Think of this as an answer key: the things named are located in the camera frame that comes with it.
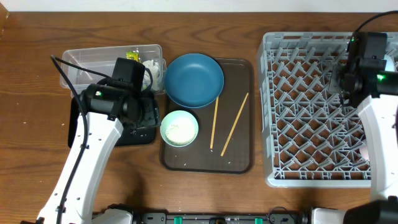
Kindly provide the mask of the white tissue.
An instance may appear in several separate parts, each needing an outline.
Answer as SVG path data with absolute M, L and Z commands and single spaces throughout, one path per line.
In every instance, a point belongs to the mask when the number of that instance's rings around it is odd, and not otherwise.
M 150 73 L 152 74 L 152 91 L 159 91 L 160 90 L 160 65 L 158 62 L 155 62 L 154 60 L 146 60 L 142 63 L 147 69 L 150 70 Z M 146 70 L 144 73 L 144 79 L 143 79 L 143 89 L 147 88 L 150 84 L 150 76 L 148 71 Z

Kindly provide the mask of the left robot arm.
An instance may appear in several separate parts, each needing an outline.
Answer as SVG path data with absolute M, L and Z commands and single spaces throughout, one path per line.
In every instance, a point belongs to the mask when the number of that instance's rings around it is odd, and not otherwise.
M 93 207 L 111 151 L 121 137 L 160 124 L 154 94 L 130 85 L 90 84 L 76 99 L 82 109 L 67 161 L 36 223 L 137 223 L 122 205 L 100 215 Z

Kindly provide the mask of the yellow green snack wrapper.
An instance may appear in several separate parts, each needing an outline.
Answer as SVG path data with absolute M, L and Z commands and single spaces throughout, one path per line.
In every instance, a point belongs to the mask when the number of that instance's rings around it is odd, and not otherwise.
M 141 62 L 140 54 L 138 49 L 130 50 L 126 52 L 126 58 L 129 60 L 135 60 Z

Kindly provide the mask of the dark blue plate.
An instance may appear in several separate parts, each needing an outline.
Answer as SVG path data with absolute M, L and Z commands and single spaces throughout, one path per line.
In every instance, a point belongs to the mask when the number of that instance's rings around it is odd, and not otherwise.
M 167 96 L 186 108 L 202 108 L 216 100 L 224 87 L 219 63 L 204 54 L 181 55 L 167 67 L 164 88 Z

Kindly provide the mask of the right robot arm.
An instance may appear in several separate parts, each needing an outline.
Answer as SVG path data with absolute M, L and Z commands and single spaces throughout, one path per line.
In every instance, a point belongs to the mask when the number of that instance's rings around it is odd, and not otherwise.
M 310 223 L 397 223 L 397 72 L 386 69 L 387 34 L 353 32 L 329 90 L 357 108 L 371 165 L 371 202 L 347 211 L 314 208 Z

